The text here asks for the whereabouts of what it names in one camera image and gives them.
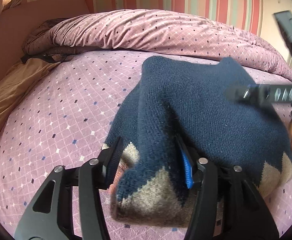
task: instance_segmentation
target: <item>patterned bed sheet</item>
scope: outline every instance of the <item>patterned bed sheet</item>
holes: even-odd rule
[[[0,223],[10,234],[27,204],[53,167],[72,168],[96,157],[125,96],[140,79],[143,61],[152,52],[91,51],[56,67],[10,114],[0,133]],[[216,61],[163,55],[193,63]],[[246,68],[256,83],[287,79]],[[287,126],[289,106],[275,106]],[[111,239],[183,239],[185,228],[121,224],[110,216],[110,194],[101,200]],[[282,235],[292,224],[292,179],[265,199]],[[81,235],[78,191],[73,195],[74,230]]]

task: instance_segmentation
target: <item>bed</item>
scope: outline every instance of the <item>bed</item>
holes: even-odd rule
[[[215,36],[220,42],[211,38]],[[217,64],[231,56],[256,83],[292,82],[292,70],[261,38],[203,17],[160,10],[119,10],[46,21],[28,36],[23,50],[29,55],[73,56],[38,78],[1,126],[0,223],[11,235],[55,166],[77,167],[99,154],[117,109],[139,81],[148,57]],[[291,107],[275,106],[275,110],[287,126]],[[183,239],[185,228],[114,221],[111,190],[101,192],[111,239]],[[281,236],[292,224],[292,177],[266,195]],[[77,191],[73,205],[74,229],[80,236]]]

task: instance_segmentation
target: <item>silver screw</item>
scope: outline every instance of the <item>silver screw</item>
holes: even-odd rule
[[[234,171],[241,172],[242,171],[242,167],[241,166],[238,166],[238,165],[235,165],[234,166]]]
[[[63,166],[56,166],[55,168],[54,168],[54,172],[61,172],[62,170],[63,170]]]
[[[98,163],[99,163],[99,160],[96,159],[96,158],[93,158],[93,159],[90,159],[90,160],[89,160],[89,164],[90,164],[90,165],[96,165],[96,164],[98,164]]]
[[[248,96],[248,94],[249,94],[249,90],[246,90],[245,93],[244,93],[243,98],[246,98]]]
[[[200,164],[207,164],[208,163],[208,160],[206,158],[199,158],[198,162]]]

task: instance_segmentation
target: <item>mattress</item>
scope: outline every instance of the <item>mattress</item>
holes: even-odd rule
[[[140,79],[153,52],[102,50],[76,55],[38,83],[10,114],[0,133],[0,223],[14,234],[31,198],[57,165],[72,168],[96,157],[117,109]],[[164,55],[193,63],[217,61]],[[256,83],[288,83],[279,75],[244,69]],[[289,106],[275,106],[287,126]],[[100,191],[111,239],[183,239],[185,228],[158,228],[115,222],[110,193]],[[292,179],[265,198],[280,235],[292,224]],[[78,191],[73,194],[74,230],[81,235]]]

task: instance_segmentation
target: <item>blue gripper pad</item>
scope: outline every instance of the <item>blue gripper pad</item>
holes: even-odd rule
[[[185,171],[185,182],[187,185],[187,188],[192,188],[194,185],[193,176],[192,176],[192,167],[190,165],[190,162],[188,161],[188,158],[185,154],[185,152],[181,149],[183,162],[184,162],[184,171]]]

